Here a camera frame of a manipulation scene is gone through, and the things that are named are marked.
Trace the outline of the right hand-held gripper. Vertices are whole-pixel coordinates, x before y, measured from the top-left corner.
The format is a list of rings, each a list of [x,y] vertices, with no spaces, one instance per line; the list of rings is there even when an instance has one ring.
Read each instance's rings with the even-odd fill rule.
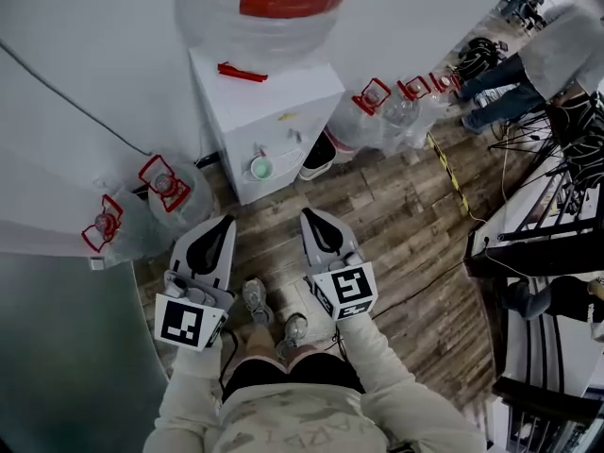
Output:
[[[311,292],[327,315],[339,322],[369,313],[377,302],[377,284],[372,263],[355,252],[358,242],[352,228],[311,208],[302,209],[300,225],[309,265],[328,265],[310,275]]]

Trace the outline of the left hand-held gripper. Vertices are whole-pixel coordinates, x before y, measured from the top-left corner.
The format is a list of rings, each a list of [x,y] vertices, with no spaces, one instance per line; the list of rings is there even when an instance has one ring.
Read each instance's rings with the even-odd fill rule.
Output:
[[[227,289],[236,231],[235,218],[224,215],[176,241],[170,259],[173,271],[165,272],[164,292],[156,296],[156,340],[191,350],[213,346],[235,302],[235,294]]]

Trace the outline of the green plastic cup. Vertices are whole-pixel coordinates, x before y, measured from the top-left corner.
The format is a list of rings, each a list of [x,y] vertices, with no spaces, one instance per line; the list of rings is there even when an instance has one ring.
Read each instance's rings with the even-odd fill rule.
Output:
[[[250,173],[256,180],[268,179],[274,173],[274,164],[265,156],[257,156],[251,161]]]

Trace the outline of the white water dispenser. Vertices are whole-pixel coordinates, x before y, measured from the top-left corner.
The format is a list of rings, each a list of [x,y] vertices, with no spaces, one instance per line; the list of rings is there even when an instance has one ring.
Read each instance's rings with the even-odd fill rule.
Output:
[[[290,184],[344,93],[332,67],[291,68],[257,83],[219,75],[217,63],[190,51],[203,110],[239,202],[251,204]],[[265,156],[273,175],[256,180],[251,161]]]

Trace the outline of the person's left grey shoe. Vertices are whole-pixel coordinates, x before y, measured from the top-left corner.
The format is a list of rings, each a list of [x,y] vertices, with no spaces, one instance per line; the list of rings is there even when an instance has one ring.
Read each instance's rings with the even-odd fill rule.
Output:
[[[268,306],[266,288],[261,280],[248,279],[242,288],[242,297],[256,325],[269,327],[274,322],[273,310]]]

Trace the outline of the small white waste bin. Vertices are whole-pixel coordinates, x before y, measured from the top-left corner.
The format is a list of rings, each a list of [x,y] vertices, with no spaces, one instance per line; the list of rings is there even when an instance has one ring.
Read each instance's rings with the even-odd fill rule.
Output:
[[[298,177],[305,181],[317,178],[331,167],[335,157],[336,148],[327,133],[322,131],[303,162]]]

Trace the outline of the person's left leg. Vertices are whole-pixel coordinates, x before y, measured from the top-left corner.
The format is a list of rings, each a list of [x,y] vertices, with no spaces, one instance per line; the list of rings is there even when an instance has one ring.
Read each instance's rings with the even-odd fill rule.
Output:
[[[245,356],[242,362],[270,365],[280,372],[286,372],[286,368],[277,356],[275,340],[266,325],[254,325],[245,344]]]

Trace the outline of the person's black shorts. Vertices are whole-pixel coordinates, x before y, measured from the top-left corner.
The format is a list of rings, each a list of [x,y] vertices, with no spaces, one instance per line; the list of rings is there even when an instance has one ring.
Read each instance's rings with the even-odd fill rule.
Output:
[[[236,366],[227,382],[222,401],[227,401],[244,388],[284,384],[339,386],[365,393],[352,365],[334,355],[313,352],[300,356],[290,368],[263,356],[245,358]]]

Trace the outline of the yellow black striped floor strip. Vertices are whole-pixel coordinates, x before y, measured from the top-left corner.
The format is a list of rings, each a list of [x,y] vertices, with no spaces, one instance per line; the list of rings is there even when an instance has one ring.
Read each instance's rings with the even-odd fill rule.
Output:
[[[468,200],[467,200],[466,196],[464,195],[464,193],[461,189],[461,186],[460,186],[458,180],[456,179],[456,177],[448,163],[447,157],[446,157],[445,153],[442,151],[442,149],[440,148],[439,144],[437,144],[437,142],[433,138],[430,131],[427,134],[427,139],[428,139],[428,144],[429,144],[430,148],[433,150],[438,161],[441,163],[442,167],[445,169],[447,175],[449,176],[452,186],[453,186],[454,190],[456,191],[457,195],[459,196],[464,209],[466,210],[466,212],[469,215],[472,215],[472,211],[470,209]]]

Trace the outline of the frosted glass partition panel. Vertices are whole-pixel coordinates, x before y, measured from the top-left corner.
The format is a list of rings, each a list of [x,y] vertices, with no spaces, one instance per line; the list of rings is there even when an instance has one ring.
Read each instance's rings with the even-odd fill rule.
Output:
[[[0,450],[142,453],[167,379],[133,268],[0,253]]]

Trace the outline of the person's light sweatshirt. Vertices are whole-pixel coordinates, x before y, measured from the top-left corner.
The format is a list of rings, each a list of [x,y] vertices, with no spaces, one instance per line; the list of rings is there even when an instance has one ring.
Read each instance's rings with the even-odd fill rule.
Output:
[[[212,453],[386,453],[388,439],[344,387],[274,384],[236,391]]]

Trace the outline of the red plastic strip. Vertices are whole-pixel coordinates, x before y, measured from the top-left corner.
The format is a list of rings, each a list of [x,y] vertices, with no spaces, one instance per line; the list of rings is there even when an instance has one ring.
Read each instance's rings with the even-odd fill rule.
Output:
[[[240,70],[234,66],[232,66],[228,62],[219,63],[217,65],[217,71],[219,75],[237,78],[241,80],[247,80],[252,82],[261,83],[268,79],[268,75],[256,74],[253,72],[248,72],[244,70]]]

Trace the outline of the black metal rack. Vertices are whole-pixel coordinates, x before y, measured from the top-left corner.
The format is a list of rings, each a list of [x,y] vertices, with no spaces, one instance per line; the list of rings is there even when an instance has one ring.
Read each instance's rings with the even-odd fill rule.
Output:
[[[585,223],[504,233],[502,243],[474,232],[464,265],[477,280],[495,349],[493,392],[507,409],[503,446],[512,453],[604,453],[604,386],[592,377],[604,360],[604,323],[542,314],[525,320],[500,295],[526,278],[535,294],[552,279],[604,277],[604,226]]]

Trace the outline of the large clear jug red label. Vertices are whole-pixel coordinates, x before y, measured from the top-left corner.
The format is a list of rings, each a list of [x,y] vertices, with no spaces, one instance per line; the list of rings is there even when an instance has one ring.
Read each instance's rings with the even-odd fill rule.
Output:
[[[217,63],[268,75],[320,48],[344,0],[176,0],[186,45]]]

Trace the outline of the black white striped bag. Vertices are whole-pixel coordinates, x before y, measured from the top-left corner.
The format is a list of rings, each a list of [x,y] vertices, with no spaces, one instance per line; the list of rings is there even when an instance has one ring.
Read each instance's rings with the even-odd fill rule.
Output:
[[[462,73],[488,71],[506,58],[509,46],[503,41],[492,41],[477,37],[468,42],[459,52],[458,70]]]

